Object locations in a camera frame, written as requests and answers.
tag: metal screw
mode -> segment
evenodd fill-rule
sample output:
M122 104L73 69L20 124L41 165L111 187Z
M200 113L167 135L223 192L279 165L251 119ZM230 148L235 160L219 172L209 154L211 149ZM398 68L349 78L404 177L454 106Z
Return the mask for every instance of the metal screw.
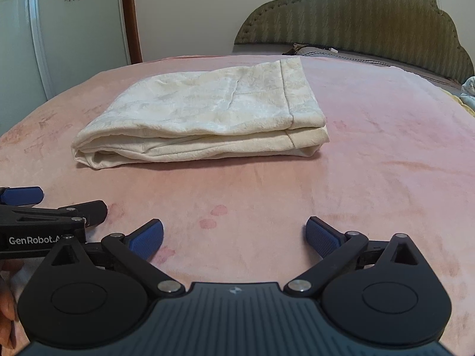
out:
M304 279L293 279L287 284L287 286L296 292L306 292L312 287L312 284Z
M165 293L173 293L180 290L181 284L174 279L168 279L158 284L158 289Z

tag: crumpled bedding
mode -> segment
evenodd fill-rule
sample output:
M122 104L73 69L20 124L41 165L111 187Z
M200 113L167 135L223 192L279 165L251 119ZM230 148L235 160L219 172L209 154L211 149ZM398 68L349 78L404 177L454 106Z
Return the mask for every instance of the crumpled bedding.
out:
M462 85L460 100L475 111L475 76L467 79L465 84Z
M75 160L126 163L296 155L328 142L300 58L174 72L126 89L75 138Z
M475 350L475 121L445 92L399 68L329 58L302 66L331 137L311 158L227 158L91 170L71 157L74 137L132 84L287 56L181 57L102 72L35 110L0 137L1 186L39 185L40 207L108 205L99 241L152 218L165 226L152 264L197 282L281 286L319 261L302 227L316 215L372 240L410 235L452 300L442 343ZM11 281L18 297L34 261ZM17 348L27 344L15 323Z
M475 111L472 110L469 106L467 106L467 104L465 104L462 100L460 100L460 98L458 96L455 96L454 94L452 94L452 93L450 93L449 91L446 91L446 90L442 90L442 91L445 92L446 94L448 94L458 104L460 104L462 106L462 108L464 108L465 111L467 111L470 115L475 117Z

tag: stain on blanket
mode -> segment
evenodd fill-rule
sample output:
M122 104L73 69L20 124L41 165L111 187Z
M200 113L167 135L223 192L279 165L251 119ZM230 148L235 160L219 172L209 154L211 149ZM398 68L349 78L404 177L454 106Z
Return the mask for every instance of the stain on blanket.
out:
M388 166L401 166L407 168L409 171L438 171L441 173L447 173L447 174L465 174L472 176L470 173L463 173L460 171L455 171L455 170L445 170L441 169L440 167L433 167L425 163L421 162L410 162L410 161L401 161L401 160L389 160L386 162L381 162L383 165L388 165Z
M25 148L23 151L25 154L37 154L43 157L43 147L46 144L47 151L51 149L51 146L54 143L57 143L58 139L63 136L64 132L73 127L72 124L65 124L64 126L59 127L56 131L49 132L47 134L38 136L33 140L33 143L30 147Z
M451 342L460 345L460 340L464 338L466 334L465 331L471 326L472 322L473 319L468 312L460 315L452 315L442 336L442 342L444 339L449 338Z
M376 130L377 133L384 132L384 130L383 130L383 129L381 128L381 126L379 125L379 123L377 123L375 120L373 120L368 112L363 111L363 110L362 110L362 112L363 112L363 114L365 115L366 120L367 120L370 124L372 124L372 125L374 126L374 128L375 128L375 130Z
M320 218L324 220L326 223L329 223L330 225L332 223L338 223L338 222L360 223L362 220L361 215L351 214L349 212L339 212L338 214L337 213L328 213L328 214L321 213Z
M211 210L211 215L226 215L227 214L227 207L224 204L219 204L213 210Z
M396 124L396 128L400 138L411 140L411 142L423 150L433 150L438 147L444 148L457 142L453 134L432 131L431 119L426 117L421 119L414 117L410 120L404 120L400 124Z
M214 229L218 225L214 219L202 219L199 221L201 229Z
M107 221L115 222L125 215L124 209L117 203L112 203L107 208Z
M40 129L44 129L48 125L48 120L52 119L56 115L56 112L53 111L48 116L44 117L38 124Z
M15 145L20 143L27 134L23 123L19 123L0 138L0 145Z
M175 251L173 249L170 249L168 246L162 246L155 254L151 262L155 265L161 265L165 263L167 259L173 256L174 254Z
M436 275L457 277L460 272L460 263L457 256L444 247L442 237L432 234L430 239L427 239L427 236L421 232L414 232L412 238Z
M465 282L456 284L453 287L453 292L450 293L451 296L455 297L456 301L461 301L468 296L468 286Z
M346 124L342 120L334 120L333 124L335 125L336 129L339 131L346 131L348 127L346 127Z

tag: human hand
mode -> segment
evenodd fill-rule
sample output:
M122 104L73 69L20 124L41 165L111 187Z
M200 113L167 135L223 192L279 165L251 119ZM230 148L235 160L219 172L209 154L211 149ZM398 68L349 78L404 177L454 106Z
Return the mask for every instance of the human hand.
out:
M23 266L22 260L0 261L0 270L10 272L10 276L18 272ZM0 345L12 349L12 322L17 320L15 299L9 285L0 277Z

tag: wooden door frame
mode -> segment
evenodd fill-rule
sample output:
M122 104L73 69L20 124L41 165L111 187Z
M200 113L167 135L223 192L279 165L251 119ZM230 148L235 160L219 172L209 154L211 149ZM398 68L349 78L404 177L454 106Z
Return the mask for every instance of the wooden door frame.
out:
M139 30L137 28L137 16L135 15L135 0L122 0L123 21L131 64L142 63L142 51L140 49Z

